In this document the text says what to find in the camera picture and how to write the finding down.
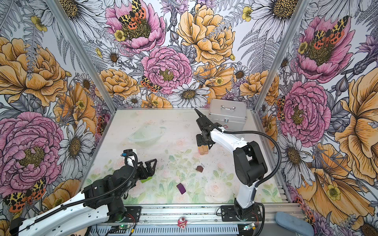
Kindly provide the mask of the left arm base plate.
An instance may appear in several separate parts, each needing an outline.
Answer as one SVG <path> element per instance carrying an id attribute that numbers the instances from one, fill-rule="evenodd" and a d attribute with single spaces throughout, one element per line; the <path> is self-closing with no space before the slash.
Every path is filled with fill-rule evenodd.
<path id="1" fill-rule="evenodd" d="M 121 216 L 117 216 L 116 223 L 138 223 L 141 217 L 141 206 L 126 206 Z"/>

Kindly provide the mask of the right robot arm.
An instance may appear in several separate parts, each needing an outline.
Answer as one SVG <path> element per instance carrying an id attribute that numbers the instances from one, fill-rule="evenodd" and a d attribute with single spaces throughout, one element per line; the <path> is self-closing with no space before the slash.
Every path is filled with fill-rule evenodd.
<path id="1" fill-rule="evenodd" d="M 258 186 L 262 183 L 268 168 L 259 144 L 255 141 L 247 142 L 237 134 L 255 134 L 269 138 L 258 131 L 226 131 L 213 129 L 202 131 L 196 135 L 199 150 L 205 153 L 205 148 L 219 144 L 233 154 L 234 168 L 238 180 L 241 182 L 239 192 L 234 200 L 236 216 L 244 220 L 253 211 Z"/>

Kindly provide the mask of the natural wood block with hole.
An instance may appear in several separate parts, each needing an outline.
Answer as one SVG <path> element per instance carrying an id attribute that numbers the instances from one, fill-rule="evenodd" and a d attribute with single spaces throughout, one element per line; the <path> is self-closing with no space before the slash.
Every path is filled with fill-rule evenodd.
<path id="1" fill-rule="evenodd" d="M 209 150 L 207 148 L 199 147 L 198 152 L 200 155 L 207 155 L 209 153 Z"/>

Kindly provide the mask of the purple wood block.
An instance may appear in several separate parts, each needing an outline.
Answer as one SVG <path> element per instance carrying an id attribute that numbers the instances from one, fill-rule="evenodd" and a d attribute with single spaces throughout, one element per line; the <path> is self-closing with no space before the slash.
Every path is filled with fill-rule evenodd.
<path id="1" fill-rule="evenodd" d="M 179 190 L 180 194 L 185 194 L 186 193 L 186 189 L 184 187 L 184 185 L 182 183 L 179 183 L 176 185 L 177 189 Z"/>

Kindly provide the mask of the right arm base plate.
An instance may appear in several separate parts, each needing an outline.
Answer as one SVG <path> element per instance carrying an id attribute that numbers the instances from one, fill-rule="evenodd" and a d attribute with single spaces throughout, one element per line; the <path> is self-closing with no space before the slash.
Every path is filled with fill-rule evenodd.
<path id="1" fill-rule="evenodd" d="M 223 222 L 260 222 L 262 221 L 262 210 L 257 204 L 248 208 L 223 205 L 220 207 L 220 216 Z"/>

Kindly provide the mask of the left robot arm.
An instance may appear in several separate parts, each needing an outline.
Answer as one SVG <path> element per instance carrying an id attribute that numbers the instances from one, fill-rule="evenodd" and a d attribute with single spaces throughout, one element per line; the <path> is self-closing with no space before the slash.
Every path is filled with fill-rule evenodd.
<path id="1" fill-rule="evenodd" d="M 96 180 L 65 203 L 36 217 L 10 223 L 12 236 L 68 236 L 100 223 L 121 221 L 126 215 L 123 199 L 139 180 L 152 177 L 157 160 L 125 161 L 125 165 Z"/>

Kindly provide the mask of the green wood block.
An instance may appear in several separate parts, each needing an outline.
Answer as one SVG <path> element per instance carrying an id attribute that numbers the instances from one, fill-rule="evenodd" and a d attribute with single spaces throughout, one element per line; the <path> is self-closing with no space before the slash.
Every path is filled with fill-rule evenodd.
<path id="1" fill-rule="evenodd" d="M 152 179 L 152 177 L 147 177 L 146 179 L 143 179 L 143 180 L 140 180 L 141 183 L 145 183 L 147 181 L 150 181 Z"/>

